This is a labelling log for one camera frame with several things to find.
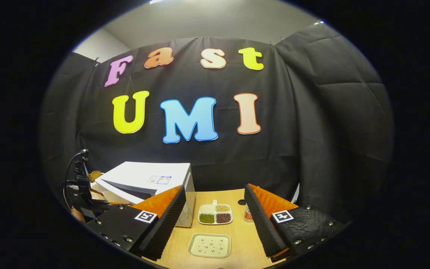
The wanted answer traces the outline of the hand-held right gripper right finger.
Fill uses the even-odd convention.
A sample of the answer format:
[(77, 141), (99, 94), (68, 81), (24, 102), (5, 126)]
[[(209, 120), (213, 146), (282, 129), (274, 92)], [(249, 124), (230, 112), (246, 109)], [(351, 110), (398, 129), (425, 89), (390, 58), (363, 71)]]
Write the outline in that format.
[(351, 224), (315, 206), (296, 205), (252, 184), (245, 185), (244, 200), (265, 255), (272, 262), (312, 252)]

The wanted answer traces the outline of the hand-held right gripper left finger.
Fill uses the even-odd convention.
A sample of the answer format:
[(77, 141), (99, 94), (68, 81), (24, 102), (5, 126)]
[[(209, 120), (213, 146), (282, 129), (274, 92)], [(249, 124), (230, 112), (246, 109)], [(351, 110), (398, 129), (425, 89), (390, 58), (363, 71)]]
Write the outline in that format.
[(113, 204), (87, 225), (113, 245), (156, 261), (185, 204), (186, 190), (179, 185), (135, 205)]

